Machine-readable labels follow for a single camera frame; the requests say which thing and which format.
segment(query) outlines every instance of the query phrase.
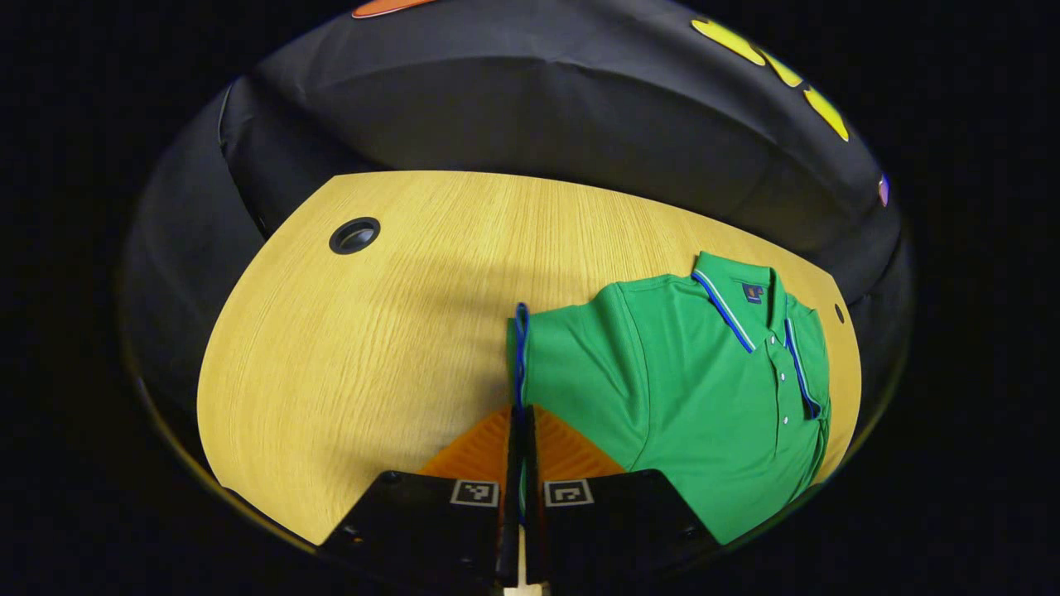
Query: yellow shape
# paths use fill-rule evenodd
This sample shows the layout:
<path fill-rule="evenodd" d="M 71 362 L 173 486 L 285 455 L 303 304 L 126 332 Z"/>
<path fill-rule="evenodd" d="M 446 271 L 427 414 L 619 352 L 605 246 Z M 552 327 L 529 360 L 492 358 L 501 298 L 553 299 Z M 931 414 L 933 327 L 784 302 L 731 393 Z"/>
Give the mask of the yellow shape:
<path fill-rule="evenodd" d="M 537 479 L 542 483 L 621 474 L 625 470 L 562 418 L 534 408 Z"/>
<path fill-rule="evenodd" d="M 332 252 L 335 229 L 364 216 L 379 221 L 375 241 Z M 320 544 L 379 472 L 427 470 L 509 406 L 506 330 L 518 302 L 544 312 L 616 281 L 687 277 L 701 250 L 774 267 L 820 314 L 832 401 L 824 479 L 847 451 L 861 398 L 850 314 L 827 271 L 670 205 L 477 172 L 336 176 L 276 230 L 204 357 L 197 414 L 210 467 Z M 474 464 L 506 461 L 498 453 Z"/>
<path fill-rule="evenodd" d="M 784 66 L 783 63 L 774 58 L 767 52 L 763 52 L 762 50 L 759 50 L 759 52 L 765 56 L 765 59 L 770 60 L 770 65 L 773 66 L 773 70 L 777 72 L 777 76 L 787 83 L 789 87 L 798 87 L 799 83 L 802 82 L 802 77 L 799 76 L 794 70 Z"/>
<path fill-rule="evenodd" d="M 758 66 L 765 66 L 765 60 L 750 47 L 750 43 L 738 34 L 725 29 L 714 21 L 693 20 L 692 27 L 703 35 L 732 50 Z"/>
<path fill-rule="evenodd" d="M 832 104 L 828 103 L 828 100 L 824 95 L 818 93 L 812 87 L 805 91 L 806 101 L 810 102 L 813 109 L 825 119 L 825 122 L 831 126 L 836 134 L 843 138 L 844 141 L 850 141 L 850 134 L 847 133 L 846 125 L 843 124 L 843 117 L 840 116 L 838 110 L 832 107 Z"/>

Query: green polo shirt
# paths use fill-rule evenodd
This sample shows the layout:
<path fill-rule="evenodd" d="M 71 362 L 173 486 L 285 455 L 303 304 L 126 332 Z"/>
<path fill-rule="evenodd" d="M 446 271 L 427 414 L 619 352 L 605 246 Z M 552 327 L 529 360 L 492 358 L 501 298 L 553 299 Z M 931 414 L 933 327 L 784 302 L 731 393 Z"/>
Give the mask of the green polo shirt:
<path fill-rule="evenodd" d="M 770 267 L 701 252 L 690 277 L 613 283 L 525 329 L 523 402 L 628 471 L 662 471 L 723 544 L 791 503 L 824 459 L 825 335 Z"/>

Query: black fabric backdrop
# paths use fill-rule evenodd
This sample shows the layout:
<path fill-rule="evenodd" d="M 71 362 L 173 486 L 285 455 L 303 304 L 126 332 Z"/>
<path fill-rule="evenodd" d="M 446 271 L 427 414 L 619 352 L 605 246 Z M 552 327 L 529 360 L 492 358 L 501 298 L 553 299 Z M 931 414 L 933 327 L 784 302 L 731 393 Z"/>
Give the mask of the black fabric backdrop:
<path fill-rule="evenodd" d="M 1048 276 L 1017 271 L 1050 244 L 1035 203 L 1047 198 L 1042 18 L 1014 3 L 992 15 L 778 4 L 699 8 L 819 82 L 903 180 L 915 344 L 854 461 L 684 588 L 1053 592 L 1045 483 L 1023 474 L 1049 469 L 1035 444 L 1048 422 Z M 17 120 L 3 161 L 15 282 L 2 294 L 15 339 L 5 591 L 372 593 L 198 489 L 146 426 L 114 333 L 113 266 L 155 160 L 232 77 L 340 8 L 38 3 L 4 23 L 4 99 Z"/>
<path fill-rule="evenodd" d="M 193 421 L 225 299 L 313 191 L 337 174 L 472 170 L 660 200 L 825 268 L 861 347 L 860 420 L 872 419 L 912 318 L 901 200 L 881 205 L 854 123 L 844 142 L 694 16 L 670 0 L 461 0 L 341 13 L 278 50 L 218 90 L 141 195 L 119 293 L 137 374 Z"/>

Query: wooden table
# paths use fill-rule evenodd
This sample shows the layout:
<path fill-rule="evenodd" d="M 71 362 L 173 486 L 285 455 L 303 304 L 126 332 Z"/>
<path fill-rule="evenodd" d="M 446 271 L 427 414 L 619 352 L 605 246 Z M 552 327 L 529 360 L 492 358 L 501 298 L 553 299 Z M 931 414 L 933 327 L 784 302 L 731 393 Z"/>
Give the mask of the wooden table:
<path fill-rule="evenodd" d="M 361 216 L 381 223 L 376 240 L 333 252 L 332 233 Z M 858 345 L 831 276 L 675 207 L 469 172 L 337 176 L 268 240 L 202 363 L 198 424 L 213 473 L 320 544 L 379 472 L 420 470 L 509 403 L 506 321 L 516 303 L 541 312 L 616 281 L 688 276 L 701 250 L 774 267 L 818 311 L 832 399 L 824 479 L 846 452 L 861 396 Z"/>

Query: polo shirt collar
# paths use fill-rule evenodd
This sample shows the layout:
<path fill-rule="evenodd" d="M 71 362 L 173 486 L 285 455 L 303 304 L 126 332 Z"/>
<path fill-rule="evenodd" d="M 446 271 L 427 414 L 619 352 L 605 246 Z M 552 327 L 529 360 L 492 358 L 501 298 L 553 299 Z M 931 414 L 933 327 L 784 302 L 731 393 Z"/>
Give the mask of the polo shirt collar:
<path fill-rule="evenodd" d="M 771 336 L 779 337 L 788 346 L 784 325 L 788 294 L 775 269 L 700 252 L 692 279 L 707 291 L 710 301 L 748 353 Z M 766 310 L 764 322 L 762 313 L 756 309 Z"/>

